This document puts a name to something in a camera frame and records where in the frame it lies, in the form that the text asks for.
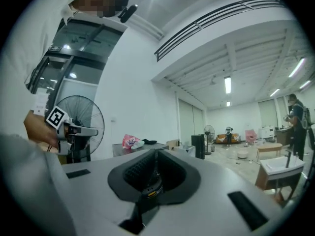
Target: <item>plastic bag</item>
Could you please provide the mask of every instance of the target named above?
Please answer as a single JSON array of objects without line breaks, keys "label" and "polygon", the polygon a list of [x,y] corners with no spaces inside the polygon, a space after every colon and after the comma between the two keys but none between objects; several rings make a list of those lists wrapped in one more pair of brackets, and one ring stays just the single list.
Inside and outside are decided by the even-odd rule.
[{"label": "plastic bag", "polygon": [[139,141],[140,139],[134,137],[134,136],[131,136],[131,135],[125,135],[124,138],[123,138],[123,148],[131,148],[132,145]]}]

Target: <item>chair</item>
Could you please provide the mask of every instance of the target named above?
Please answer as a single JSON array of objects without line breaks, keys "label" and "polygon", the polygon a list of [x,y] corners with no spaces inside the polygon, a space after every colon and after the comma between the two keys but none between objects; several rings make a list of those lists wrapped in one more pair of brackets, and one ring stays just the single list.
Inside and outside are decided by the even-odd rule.
[{"label": "chair", "polygon": [[251,130],[245,130],[245,136],[246,136],[246,142],[252,144],[256,141],[257,139],[257,134],[253,129]]}]

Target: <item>backpack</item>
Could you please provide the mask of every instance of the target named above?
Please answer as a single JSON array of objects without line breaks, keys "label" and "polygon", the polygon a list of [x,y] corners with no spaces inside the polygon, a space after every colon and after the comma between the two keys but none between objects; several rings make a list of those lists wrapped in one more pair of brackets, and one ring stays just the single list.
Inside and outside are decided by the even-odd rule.
[{"label": "backpack", "polygon": [[304,129],[309,129],[311,126],[311,115],[310,110],[307,107],[302,107],[300,104],[295,104],[295,106],[298,106],[303,109],[302,119],[299,121],[301,122],[301,125]]}]

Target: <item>wooden table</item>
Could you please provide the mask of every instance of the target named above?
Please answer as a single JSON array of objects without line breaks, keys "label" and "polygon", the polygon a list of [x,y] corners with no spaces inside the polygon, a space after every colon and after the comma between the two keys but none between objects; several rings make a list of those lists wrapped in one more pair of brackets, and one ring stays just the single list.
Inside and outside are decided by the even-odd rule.
[{"label": "wooden table", "polygon": [[282,144],[264,144],[264,145],[260,145],[257,146],[257,161],[259,160],[259,153],[260,152],[271,152],[271,151],[275,151],[276,152],[276,156],[280,155],[282,149]]}]

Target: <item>fluorescent light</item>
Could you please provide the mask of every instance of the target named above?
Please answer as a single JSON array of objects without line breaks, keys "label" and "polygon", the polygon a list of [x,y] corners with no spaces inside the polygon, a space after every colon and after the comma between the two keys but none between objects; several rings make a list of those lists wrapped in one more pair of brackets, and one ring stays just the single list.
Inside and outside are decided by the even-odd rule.
[{"label": "fluorescent light", "polygon": [[77,76],[75,75],[75,73],[70,73],[70,77],[72,77],[73,79],[76,79]]},{"label": "fluorescent light", "polygon": [[231,77],[224,78],[224,82],[226,93],[231,93]]},{"label": "fluorescent light", "polygon": [[71,49],[71,47],[69,45],[64,45],[63,48],[65,49]]},{"label": "fluorescent light", "polygon": [[276,91],[274,91],[271,95],[270,95],[270,97],[272,97],[276,92],[278,92],[280,89],[278,88]]},{"label": "fluorescent light", "polygon": [[300,86],[300,89],[302,89],[303,87],[305,87],[307,84],[309,84],[311,81],[306,81],[302,86]]},{"label": "fluorescent light", "polygon": [[296,71],[302,66],[302,64],[304,63],[304,60],[305,60],[305,58],[301,58],[300,62],[297,64],[297,66],[294,68],[294,70],[289,75],[289,78],[291,78],[296,73]]}]

